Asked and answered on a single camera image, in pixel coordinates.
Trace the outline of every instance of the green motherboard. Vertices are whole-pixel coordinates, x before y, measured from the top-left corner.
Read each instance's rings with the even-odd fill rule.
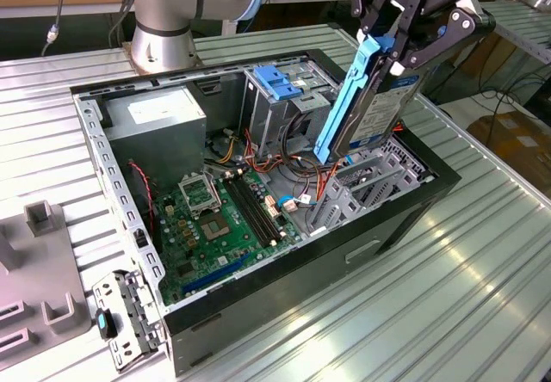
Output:
[[[263,201],[269,193],[258,175],[251,171],[243,175],[242,180],[251,190],[254,188],[257,202],[269,215],[268,206]],[[281,214],[273,218],[281,239],[266,245],[245,221],[243,212],[226,190],[227,184],[219,179],[213,180],[213,185],[221,206],[217,212],[207,210],[198,218],[192,216],[189,204],[195,206],[201,200],[210,198],[210,194],[201,191],[200,183],[190,185],[191,193],[186,190],[192,201],[189,204],[181,189],[155,200],[161,229],[162,250],[159,256],[166,271],[159,290],[166,305],[176,303],[300,241],[297,229]]]

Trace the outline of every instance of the cardboard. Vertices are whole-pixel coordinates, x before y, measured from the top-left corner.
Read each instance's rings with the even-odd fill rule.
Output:
[[[482,144],[487,140],[492,116],[484,116],[467,131]],[[551,135],[517,111],[498,114],[488,144],[498,157],[547,197],[551,197]]]

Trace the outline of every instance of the grooved metal surface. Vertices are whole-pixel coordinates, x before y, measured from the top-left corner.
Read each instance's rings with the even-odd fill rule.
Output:
[[[343,68],[353,45],[325,26],[197,41],[207,64],[319,47]],[[38,199],[63,206],[93,312],[91,286],[129,261],[66,87],[129,77],[132,68],[113,50],[1,63],[0,71],[0,218]],[[455,190],[397,247],[181,380],[541,379],[551,367],[551,205],[423,98],[404,118],[461,175]],[[164,353],[117,375],[96,328],[0,379],[92,374],[171,380]]]
[[[484,2],[482,8],[496,19],[496,34],[539,59],[551,62],[551,14],[518,1]]]

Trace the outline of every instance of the expansion slot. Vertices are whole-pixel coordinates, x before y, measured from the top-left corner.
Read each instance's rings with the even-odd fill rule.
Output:
[[[193,292],[194,290],[200,289],[201,287],[204,287],[206,285],[209,285],[218,279],[221,279],[222,277],[226,276],[227,274],[233,273],[238,271],[240,268],[243,267],[243,263],[245,262],[245,259],[249,257],[251,253],[248,253],[242,257],[239,258],[239,260],[228,264],[227,266],[224,266],[223,268],[219,268],[218,270],[207,274],[206,276],[201,277],[200,279],[197,279],[195,281],[192,281],[191,283],[188,283],[185,286],[182,286],[182,294],[186,294],[187,292]]]
[[[224,184],[236,207],[255,233],[258,242],[263,247],[276,245],[282,236],[252,194],[249,185],[242,178],[227,180]]]

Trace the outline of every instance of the yellow wire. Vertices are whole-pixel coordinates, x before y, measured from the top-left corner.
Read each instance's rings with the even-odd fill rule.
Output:
[[[230,161],[230,158],[232,158],[232,154],[233,154],[233,143],[235,142],[235,138],[232,137],[232,141],[230,141],[230,147],[227,149],[227,154],[224,156],[224,158],[221,158],[220,160],[218,160],[219,163],[223,164],[223,163],[227,163],[228,161]]]

